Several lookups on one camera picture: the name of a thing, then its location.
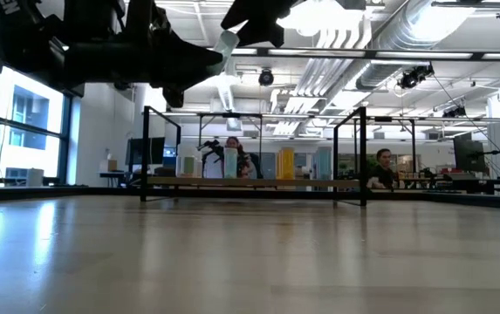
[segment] ductwork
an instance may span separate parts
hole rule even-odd
[[[431,0],[410,0],[387,28],[374,39],[371,48],[395,51],[432,49],[461,26],[474,10],[433,7]],[[341,97],[343,96],[340,95],[343,93],[341,89],[374,90],[400,70],[401,65],[373,64],[371,61],[355,60],[348,67],[344,78],[327,94],[328,103],[332,103],[338,96],[338,99],[347,106],[354,106],[369,93],[354,92],[359,95],[349,99]]]

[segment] window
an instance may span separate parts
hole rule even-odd
[[[45,177],[65,176],[67,139],[63,125],[69,108],[65,102],[61,92],[9,68],[3,69],[0,179],[26,179],[31,168],[44,170]]]

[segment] box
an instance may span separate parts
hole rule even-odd
[[[102,160],[100,162],[99,171],[101,173],[104,172],[112,172],[118,170],[118,161],[117,160]]]

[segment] glass window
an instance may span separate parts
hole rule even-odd
[[[64,95],[9,68],[0,74],[0,118],[61,133]]]
[[[0,178],[26,177],[28,169],[58,176],[59,138],[0,125]]]

